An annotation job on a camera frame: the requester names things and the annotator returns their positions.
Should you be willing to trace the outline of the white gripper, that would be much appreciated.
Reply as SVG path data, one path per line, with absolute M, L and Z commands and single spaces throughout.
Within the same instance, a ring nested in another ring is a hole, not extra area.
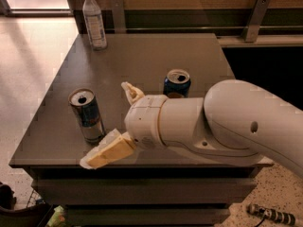
M 168 98 L 164 95 L 145 96 L 127 81 L 122 82 L 121 87 L 133 105 L 124 119 L 127 132 L 120 133 L 117 129 L 110 131 L 80 160 L 83 168 L 97 169 L 124 159 L 134 153 L 136 146 L 144 149 L 165 146 L 160 137 L 159 117 Z

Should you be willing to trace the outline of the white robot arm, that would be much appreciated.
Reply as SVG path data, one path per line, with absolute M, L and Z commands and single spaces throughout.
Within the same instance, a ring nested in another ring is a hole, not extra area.
M 204 97 L 145 95 L 123 82 L 126 132 L 110 131 L 80 160 L 96 169 L 137 148 L 168 148 L 200 160 L 251 166 L 267 157 L 303 177 L 303 112 L 246 81 L 224 80 Z

